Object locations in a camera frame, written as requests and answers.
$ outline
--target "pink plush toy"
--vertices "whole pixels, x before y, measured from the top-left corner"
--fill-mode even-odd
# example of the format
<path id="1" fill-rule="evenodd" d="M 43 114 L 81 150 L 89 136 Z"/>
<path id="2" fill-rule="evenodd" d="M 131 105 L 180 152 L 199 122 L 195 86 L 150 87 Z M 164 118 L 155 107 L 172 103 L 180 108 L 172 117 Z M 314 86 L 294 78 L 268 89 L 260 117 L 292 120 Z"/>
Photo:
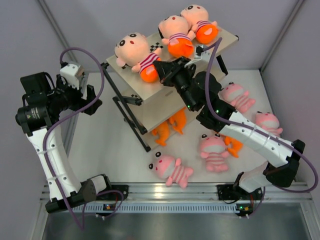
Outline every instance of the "pink plush toy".
<path id="1" fill-rule="evenodd" d="M 182 56 L 188 58 L 194 52 L 191 41 L 196 35 L 189 29 L 188 21 L 177 15 L 167 17 L 158 25 L 162 43 L 168 46 L 168 52 L 175 58 Z"/>
<path id="2" fill-rule="evenodd" d="M 181 158 L 162 155 L 159 151 L 155 156 L 157 159 L 149 164 L 149 169 L 154 170 L 159 178 L 166 179 L 165 185 L 171 186 L 172 183 L 177 183 L 181 188 L 186 188 L 188 178 L 194 173 L 193 168 L 182 166 Z"/>
<path id="3" fill-rule="evenodd" d="M 256 103 L 256 100 L 249 98 L 249 91 L 236 83 L 230 82 L 229 85 L 221 90 L 222 98 L 240 113 L 245 113 Z"/>
<path id="4" fill-rule="evenodd" d="M 128 65 L 132 67 L 133 73 L 140 74 L 142 80 L 153 83 L 158 79 L 158 73 L 153 65 L 155 60 L 160 60 L 161 48 L 158 47 L 154 52 L 150 52 L 147 38 L 133 32 L 125 36 L 115 45 L 116 64 L 119 67 Z"/>
<path id="5" fill-rule="evenodd" d="M 192 4 L 183 9 L 180 15 L 188 21 L 196 40 L 201 44 L 211 43 L 220 31 L 216 21 L 209 22 L 209 13 L 203 6 Z"/>
<path id="6" fill-rule="evenodd" d="M 205 167 L 209 172 L 225 172 L 229 169 L 225 158 L 229 156 L 227 146 L 219 134 L 208 137 L 203 134 L 200 143 L 200 156 L 205 159 Z"/>
<path id="7" fill-rule="evenodd" d="M 283 129 L 279 127 L 278 118 L 270 112 L 262 113 L 258 111 L 255 114 L 255 124 L 277 137 L 283 132 Z"/>

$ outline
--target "plush doll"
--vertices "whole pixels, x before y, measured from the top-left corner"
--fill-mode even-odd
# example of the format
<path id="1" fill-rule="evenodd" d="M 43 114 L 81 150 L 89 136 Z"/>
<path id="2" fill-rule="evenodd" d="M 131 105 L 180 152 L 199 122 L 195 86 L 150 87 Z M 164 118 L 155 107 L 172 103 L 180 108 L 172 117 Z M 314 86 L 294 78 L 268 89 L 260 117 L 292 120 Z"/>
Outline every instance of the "plush doll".
<path id="1" fill-rule="evenodd" d="M 161 146 L 166 146 L 166 140 L 170 136 L 170 129 L 167 121 L 164 121 L 159 126 L 157 126 L 155 129 L 151 131 L 151 134 L 153 136 L 159 135 L 159 138 L 155 140 L 155 142 Z"/>
<path id="2" fill-rule="evenodd" d="M 132 72 L 139 72 L 143 81 L 153 83 L 159 79 L 153 62 L 161 60 L 159 57 L 161 48 L 158 47 L 154 52 L 150 52 L 147 38 L 144 35 L 138 32 L 130 33 L 115 45 L 114 53 L 117 57 L 116 64 L 119 67 L 125 65 L 132 67 Z"/>
<path id="3" fill-rule="evenodd" d="M 168 52 L 175 58 L 188 58 L 194 52 L 192 40 L 195 33 L 189 30 L 187 20 L 182 16 L 173 15 L 161 21 L 158 25 L 162 43 L 167 45 Z"/>
<path id="4" fill-rule="evenodd" d="M 245 113 L 256 103 L 255 99 L 248 97 L 249 91 L 245 91 L 241 85 L 233 82 L 221 90 L 221 96 L 240 113 Z"/>
<path id="5" fill-rule="evenodd" d="M 229 169 L 225 158 L 229 156 L 227 146 L 217 133 L 211 137 L 203 134 L 200 143 L 200 156 L 205 159 L 205 168 L 209 172 L 225 172 Z"/>
<path id="6" fill-rule="evenodd" d="M 258 111 L 255 114 L 255 124 L 277 137 L 283 132 L 278 118 L 270 112 L 262 113 Z"/>
<path id="7" fill-rule="evenodd" d="M 190 5 L 180 15 L 188 21 L 196 40 L 201 44 L 211 43 L 220 31 L 216 21 L 209 22 L 209 13 L 203 6 Z"/>
<path id="8" fill-rule="evenodd" d="M 192 167 L 181 165 L 181 158 L 175 159 L 173 156 L 162 155 L 161 152 L 155 154 L 157 158 L 154 163 L 149 164 L 149 169 L 161 179 L 166 179 L 165 185 L 171 186 L 177 183 L 181 188 L 185 189 L 188 185 L 188 178 L 194 174 Z"/>
<path id="9" fill-rule="evenodd" d="M 169 123 L 172 125 L 172 128 L 181 135 L 184 134 L 182 129 L 184 129 L 187 124 L 185 109 L 186 107 L 182 108 L 169 118 Z"/>
<path id="10" fill-rule="evenodd" d="M 225 136 L 224 138 L 225 145 L 228 146 L 227 151 L 235 158 L 238 158 L 238 152 L 242 149 L 244 144 L 230 136 Z"/>

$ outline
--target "gray floor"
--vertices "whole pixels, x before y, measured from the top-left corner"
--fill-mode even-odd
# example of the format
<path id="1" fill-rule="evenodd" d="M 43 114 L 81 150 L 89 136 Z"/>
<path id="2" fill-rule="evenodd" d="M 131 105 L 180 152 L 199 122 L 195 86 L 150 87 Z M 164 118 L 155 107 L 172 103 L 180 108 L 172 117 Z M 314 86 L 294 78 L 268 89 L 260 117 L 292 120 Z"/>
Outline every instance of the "gray floor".
<path id="1" fill-rule="evenodd" d="M 308 240 L 299 204 L 263 204 L 251 219 L 221 214 L 87 216 L 85 231 L 67 213 L 50 214 L 42 240 Z"/>

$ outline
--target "pink striped plush toy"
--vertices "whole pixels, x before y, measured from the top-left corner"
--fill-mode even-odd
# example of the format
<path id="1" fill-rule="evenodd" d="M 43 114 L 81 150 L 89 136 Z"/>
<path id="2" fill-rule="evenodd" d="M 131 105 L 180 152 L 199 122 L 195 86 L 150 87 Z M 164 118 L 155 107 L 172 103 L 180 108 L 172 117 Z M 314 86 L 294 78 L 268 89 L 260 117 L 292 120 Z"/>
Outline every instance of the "pink striped plush toy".
<path id="1" fill-rule="evenodd" d="M 277 137 L 283 132 L 283 129 L 279 127 L 278 118 L 270 112 L 262 113 L 258 111 L 255 114 L 255 124 Z"/>
<path id="2" fill-rule="evenodd" d="M 233 82 L 221 90 L 221 96 L 240 113 L 245 113 L 256 103 L 255 99 L 249 98 L 249 91 L 245 91 L 241 85 Z"/>
<path id="3" fill-rule="evenodd" d="M 159 178 L 166 179 L 165 185 L 171 186 L 177 183 L 181 188 L 186 188 L 188 178 L 194 173 L 192 167 L 181 165 L 181 158 L 175 159 L 173 156 L 162 155 L 161 152 L 155 154 L 156 161 L 149 164 L 149 169 L 153 170 Z"/>
<path id="4" fill-rule="evenodd" d="M 208 137 L 203 134 L 200 143 L 200 156 L 205 159 L 205 168 L 209 172 L 225 172 L 229 169 L 225 158 L 229 156 L 227 146 L 220 134 Z"/>

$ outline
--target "orange shorts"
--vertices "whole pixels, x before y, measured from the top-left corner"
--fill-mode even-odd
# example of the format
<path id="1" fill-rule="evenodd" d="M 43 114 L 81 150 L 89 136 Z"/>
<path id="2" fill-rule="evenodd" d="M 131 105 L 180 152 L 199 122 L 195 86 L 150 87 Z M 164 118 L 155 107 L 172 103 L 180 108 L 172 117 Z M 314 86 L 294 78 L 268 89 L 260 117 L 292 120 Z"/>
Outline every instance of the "orange shorts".
<path id="1" fill-rule="evenodd" d="M 157 70 L 153 64 L 146 67 L 142 72 L 140 72 L 140 77 L 147 83 L 153 83 L 159 80 Z"/>
<path id="2" fill-rule="evenodd" d="M 175 58 L 190 57 L 194 53 L 192 42 L 185 38 L 177 38 L 178 42 L 175 45 L 168 45 L 168 52 Z"/>
<path id="3" fill-rule="evenodd" d="M 215 39 L 218 33 L 218 28 L 215 25 L 208 24 L 200 27 L 200 29 L 196 32 L 195 37 L 199 43 L 209 44 Z"/>

